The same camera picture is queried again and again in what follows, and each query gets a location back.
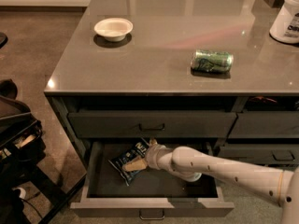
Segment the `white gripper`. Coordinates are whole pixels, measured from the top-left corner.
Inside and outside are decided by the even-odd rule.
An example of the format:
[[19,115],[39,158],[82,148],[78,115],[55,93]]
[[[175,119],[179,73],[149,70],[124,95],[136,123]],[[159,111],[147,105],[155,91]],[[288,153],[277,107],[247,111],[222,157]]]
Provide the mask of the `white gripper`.
[[149,140],[151,147],[147,150],[145,159],[136,157],[125,163],[122,169],[126,172],[144,170],[147,168],[169,171],[172,166],[172,148],[159,145],[155,138]]

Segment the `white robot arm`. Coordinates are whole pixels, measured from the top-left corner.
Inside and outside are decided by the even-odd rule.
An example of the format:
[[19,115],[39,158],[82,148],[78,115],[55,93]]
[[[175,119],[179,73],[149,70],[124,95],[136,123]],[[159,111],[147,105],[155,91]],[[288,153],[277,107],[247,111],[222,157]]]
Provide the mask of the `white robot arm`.
[[214,157],[191,147],[168,148],[156,140],[148,141],[144,157],[137,156],[122,169],[131,172],[152,168],[165,170],[185,181],[201,175],[236,185],[282,208],[280,224],[299,224],[299,169],[294,171],[259,166]]

